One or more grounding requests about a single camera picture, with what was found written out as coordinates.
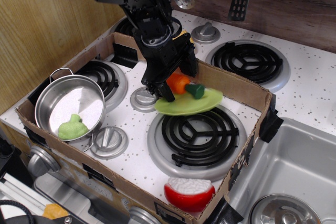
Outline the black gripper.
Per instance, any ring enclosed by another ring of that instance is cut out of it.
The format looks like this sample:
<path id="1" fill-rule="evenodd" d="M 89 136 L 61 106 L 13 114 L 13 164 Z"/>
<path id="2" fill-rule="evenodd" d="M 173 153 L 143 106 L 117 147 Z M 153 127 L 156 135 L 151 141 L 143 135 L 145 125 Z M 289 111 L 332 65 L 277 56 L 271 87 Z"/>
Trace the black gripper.
<path id="1" fill-rule="evenodd" d="M 176 70 L 190 77 L 197 75 L 197 59 L 195 46 L 190 42 L 189 33 L 172 39 L 167 36 L 160 45 L 145 44 L 139 30 L 134 33 L 135 42 L 146 60 L 146 70 L 142 84 L 151 94 L 163 97 L 167 102 L 173 102 L 175 96 L 166 80 Z"/>

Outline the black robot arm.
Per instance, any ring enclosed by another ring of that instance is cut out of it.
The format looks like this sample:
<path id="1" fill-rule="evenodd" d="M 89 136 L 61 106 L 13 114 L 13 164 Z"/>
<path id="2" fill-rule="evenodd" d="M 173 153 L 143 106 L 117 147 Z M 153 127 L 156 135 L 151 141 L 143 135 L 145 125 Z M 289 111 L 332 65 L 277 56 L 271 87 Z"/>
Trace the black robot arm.
<path id="1" fill-rule="evenodd" d="M 167 79 L 176 70 L 195 77 L 198 64 L 189 33 L 173 34 L 170 0 L 95 0 L 119 5 L 135 29 L 134 40 L 146 60 L 142 84 L 151 94 L 175 100 Z"/>

